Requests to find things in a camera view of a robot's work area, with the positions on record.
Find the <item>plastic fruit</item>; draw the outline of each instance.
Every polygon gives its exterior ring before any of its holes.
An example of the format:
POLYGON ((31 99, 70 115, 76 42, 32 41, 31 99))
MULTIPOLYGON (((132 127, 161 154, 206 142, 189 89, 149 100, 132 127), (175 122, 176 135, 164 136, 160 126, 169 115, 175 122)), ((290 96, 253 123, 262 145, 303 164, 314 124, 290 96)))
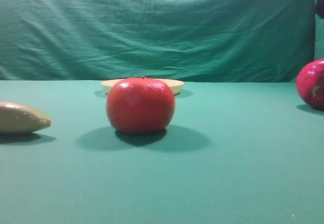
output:
POLYGON ((172 90, 152 78, 127 78, 110 90, 106 113, 112 127, 127 134, 148 134, 165 129, 175 111, 172 90))
POLYGON ((307 64, 298 74, 296 88, 303 101, 324 110, 324 59, 307 64))

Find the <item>green tablecloth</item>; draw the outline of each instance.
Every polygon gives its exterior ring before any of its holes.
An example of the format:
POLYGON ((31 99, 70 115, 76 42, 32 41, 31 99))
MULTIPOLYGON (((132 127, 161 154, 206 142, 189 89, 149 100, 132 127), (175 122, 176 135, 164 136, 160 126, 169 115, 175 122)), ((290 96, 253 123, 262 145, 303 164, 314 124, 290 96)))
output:
POLYGON ((318 224, 324 114, 293 83, 193 83, 167 133, 116 134, 99 81, 0 81, 52 127, 0 137, 1 224, 318 224))

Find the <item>plate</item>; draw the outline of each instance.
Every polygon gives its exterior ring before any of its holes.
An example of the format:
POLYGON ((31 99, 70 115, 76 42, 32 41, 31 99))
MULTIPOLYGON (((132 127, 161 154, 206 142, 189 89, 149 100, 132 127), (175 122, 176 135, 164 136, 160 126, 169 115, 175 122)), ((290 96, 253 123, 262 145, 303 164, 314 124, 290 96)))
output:
MULTIPOLYGON (((184 82, 183 81, 178 81, 178 80, 172 80, 172 79, 160 79, 160 78, 154 78, 156 80, 160 80, 163 81, 166 85, 168 85, 173 94, 178 94, 181 92, 184 82)), ((107 81, 103 81, 101 82, 102 88, 106 91, 106 93, 108 94, 109 91, 111 90, 111 88, 119 81, 121 81, 123 79, 113 79, 113 80, 107 80, 107 81)))

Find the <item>apple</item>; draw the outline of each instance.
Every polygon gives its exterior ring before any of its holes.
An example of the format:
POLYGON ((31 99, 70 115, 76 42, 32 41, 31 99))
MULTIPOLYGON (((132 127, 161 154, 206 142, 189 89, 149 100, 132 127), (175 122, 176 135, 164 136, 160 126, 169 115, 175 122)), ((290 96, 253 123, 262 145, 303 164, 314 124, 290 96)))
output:
POLYGON ((324 59, 304 66, 297 76, 296 89, 306 104, 324 110, 324 59))
POLYGON ((164 82, 127 78, 116 83, 106 101, 112 127, 127 134, 149 134, 164 130, 175 111, 175 97, 164 82))

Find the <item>green cloth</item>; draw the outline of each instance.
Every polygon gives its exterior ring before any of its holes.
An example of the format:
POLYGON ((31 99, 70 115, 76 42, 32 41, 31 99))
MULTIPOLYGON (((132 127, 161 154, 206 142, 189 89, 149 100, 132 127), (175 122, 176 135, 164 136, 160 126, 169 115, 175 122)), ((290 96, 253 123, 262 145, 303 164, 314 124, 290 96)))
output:
POLYGON ((33 137, 0 137, 1 224, 324 219, 324 115, 294 83, 187 82, 167 133, 139 138, 111 128, 99 81, 0 88, 53 120, 33 137))
POLYGON ((292 81, 315 0, 0 0, 0 79, 292 81))

